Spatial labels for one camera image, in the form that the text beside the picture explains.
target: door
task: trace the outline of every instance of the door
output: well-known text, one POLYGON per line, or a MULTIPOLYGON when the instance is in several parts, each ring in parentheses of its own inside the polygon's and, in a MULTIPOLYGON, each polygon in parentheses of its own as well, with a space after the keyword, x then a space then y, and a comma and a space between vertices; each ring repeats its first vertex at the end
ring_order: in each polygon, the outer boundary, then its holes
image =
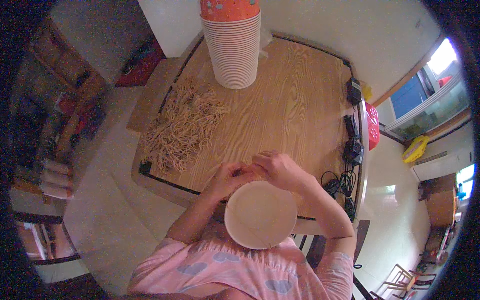
POLYGON ((427 99, 420 78, 415 75, 391 97, 395 117, 399 119, 427 99))

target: stack of paper cups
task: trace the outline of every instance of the stack of paper cups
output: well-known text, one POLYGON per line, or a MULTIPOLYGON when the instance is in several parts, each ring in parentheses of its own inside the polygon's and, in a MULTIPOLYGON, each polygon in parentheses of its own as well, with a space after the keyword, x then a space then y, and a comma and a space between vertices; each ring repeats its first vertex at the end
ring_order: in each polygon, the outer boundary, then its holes
POLYGON ((240 21, 216 22, 202 18, 215 79, 224 87, 241 89, 257 77, 260 50, 260 12, 240 21))

